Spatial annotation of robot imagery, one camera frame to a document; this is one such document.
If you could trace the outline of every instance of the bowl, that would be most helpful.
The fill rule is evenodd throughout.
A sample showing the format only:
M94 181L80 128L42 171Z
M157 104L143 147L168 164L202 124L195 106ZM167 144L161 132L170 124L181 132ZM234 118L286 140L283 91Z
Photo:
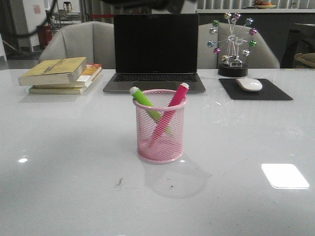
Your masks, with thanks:
M274 8L276 5L254 5L254 7L257 7L258 9L270 9Z

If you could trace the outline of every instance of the black screen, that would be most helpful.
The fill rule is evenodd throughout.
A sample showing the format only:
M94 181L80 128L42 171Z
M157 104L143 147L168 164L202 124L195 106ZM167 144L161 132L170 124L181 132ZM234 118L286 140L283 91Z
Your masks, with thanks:
M196 72L198 23L197 14L116 15L116 71Z

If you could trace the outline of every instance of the book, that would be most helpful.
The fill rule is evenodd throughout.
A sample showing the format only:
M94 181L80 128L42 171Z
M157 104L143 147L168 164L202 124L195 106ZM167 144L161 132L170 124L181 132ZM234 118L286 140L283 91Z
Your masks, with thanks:
M86 57L44 60L19 77L20 85L66 84L76 81L86 68Z
M39 89L57 89L57 88L84 88L88 87L93 80L101 73L102 64L97 63L88 63L85 70L80 75L80 77L72 82L67 84L53 84L53 85L34 85L34 88Z
M87 68L77 81L69 84L58 85L34 85L28 89L29 93L39 94L82 94L102 71L101 64L87 64Z

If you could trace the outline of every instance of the white mouse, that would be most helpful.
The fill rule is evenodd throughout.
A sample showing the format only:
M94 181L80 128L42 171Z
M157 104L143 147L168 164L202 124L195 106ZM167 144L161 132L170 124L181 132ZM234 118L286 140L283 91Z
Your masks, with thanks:
M262 84L258 79L239 78L236 79L236 82L246 92L256 92L262 89Z

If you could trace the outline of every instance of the pink mesh pen holder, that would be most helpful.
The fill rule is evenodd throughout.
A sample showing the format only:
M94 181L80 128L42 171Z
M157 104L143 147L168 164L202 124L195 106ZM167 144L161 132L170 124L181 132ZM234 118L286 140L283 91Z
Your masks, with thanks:
M154 107L133 100L136 106L139 156L154 163L174 161L183 154L184 107L187 98L177 106L168 107L175 91L153 89L143 93Z

